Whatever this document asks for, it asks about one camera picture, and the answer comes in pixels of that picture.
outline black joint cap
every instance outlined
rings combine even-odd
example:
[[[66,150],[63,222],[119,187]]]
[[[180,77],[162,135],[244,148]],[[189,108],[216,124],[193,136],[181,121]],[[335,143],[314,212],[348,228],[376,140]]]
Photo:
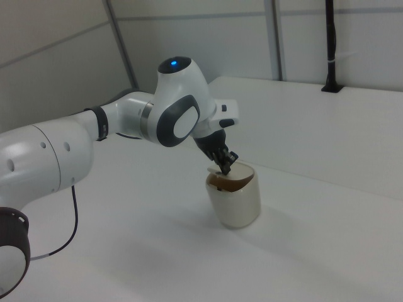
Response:
[[[20,280],[5,293],[0,293],[0,299],[7,296],[19,285],[30,266],[31,250],[28,239],[28,218],[20,211],[12,208],[0,207],[0,247],[16,247],[25,256],[25,270]]]
[[[91,108],[86,108],[84,111],[91,110],[96,115],[96,120],[98,122],[98,139],[97,141],[102,141],[108,136],[109,126],[108,117],[100,106],[94,106]]]
[[[220,126],[222,128],[226,128],[226,127],[229,127],[229,126],[232,126],[232,125],[235,125],[235,122],[234,122],[234,120],[232,118],[227,118],[225,120],[220,120]]]

